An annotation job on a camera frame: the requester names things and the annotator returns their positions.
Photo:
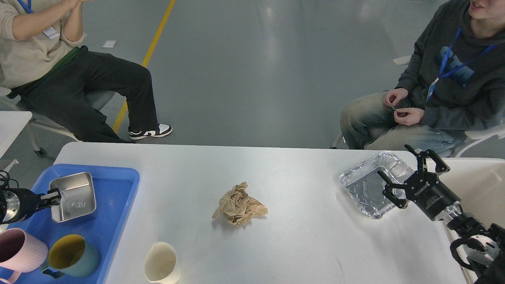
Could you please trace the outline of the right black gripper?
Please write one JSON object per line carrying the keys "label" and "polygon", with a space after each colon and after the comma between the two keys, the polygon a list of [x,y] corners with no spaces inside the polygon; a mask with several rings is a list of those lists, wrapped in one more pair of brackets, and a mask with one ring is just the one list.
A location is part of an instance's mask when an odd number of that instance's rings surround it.
{"label": "right black gripper", "polygon": [[[386,182],[382,194],[399,209],[405,209],[409,200],[414,202],[418,208],[431,220],[442,220],[449,212],[455,210],[460,205],[459,198],[453,191],[444,185],[435,173],[428,172],[426,159],[430,158],[435,162],[436,173],[446,173],[450,171],[447,163],[434,151],[428,149],[414,149],[409,144],[404,147],[412,153],[417,160],[417,172],[412,174],[405,184],[393,183],[389,176],[382,170],[377,174]],[[406,198],[397,198],[393,189],[403,189]]]}

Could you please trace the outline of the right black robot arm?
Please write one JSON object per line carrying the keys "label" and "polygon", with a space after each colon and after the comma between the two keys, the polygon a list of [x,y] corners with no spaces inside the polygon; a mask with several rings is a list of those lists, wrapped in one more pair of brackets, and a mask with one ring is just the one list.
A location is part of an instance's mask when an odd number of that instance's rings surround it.
{"label": "right black robot arm", "polygon": [[459,238],[452,241],[453,259],[477,275],[478,284],[504,283],[504,228],[493,223],[489,228],[472,214],[460,208],[461,199],[440,181],[450,167],[434,151],[405,148],[417,159],[418,169],[402,184],[393,183],[384,171],[378,175],[385,181],[382,194],[398,208],[404,209],[409,201],[431,220],[441,220]]}

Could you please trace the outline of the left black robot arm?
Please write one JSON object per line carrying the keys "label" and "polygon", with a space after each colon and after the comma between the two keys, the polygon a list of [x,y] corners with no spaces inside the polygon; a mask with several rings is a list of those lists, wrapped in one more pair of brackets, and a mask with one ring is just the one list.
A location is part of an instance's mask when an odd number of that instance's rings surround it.
{"label": "left black robot arm", "polygon": [[14,188],[10,182],[18,182],[10,178],[7,171],[1,170],[1,224],[11,224],[24,221],[36,212],[60,204],[61,192],[58,188],[44,193],[34,193],[30,189]]}

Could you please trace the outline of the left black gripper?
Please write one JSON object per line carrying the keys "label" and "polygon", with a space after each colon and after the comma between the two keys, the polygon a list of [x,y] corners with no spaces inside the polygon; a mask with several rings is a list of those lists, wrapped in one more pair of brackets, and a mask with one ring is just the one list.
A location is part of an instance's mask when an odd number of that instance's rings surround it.
{"label": "left black gripper", "polygon": [[12,188],[2,191],[2,223],[14,223],[30,218],[35,212],[61,203],[59,188],[36,194],[30,189]]}

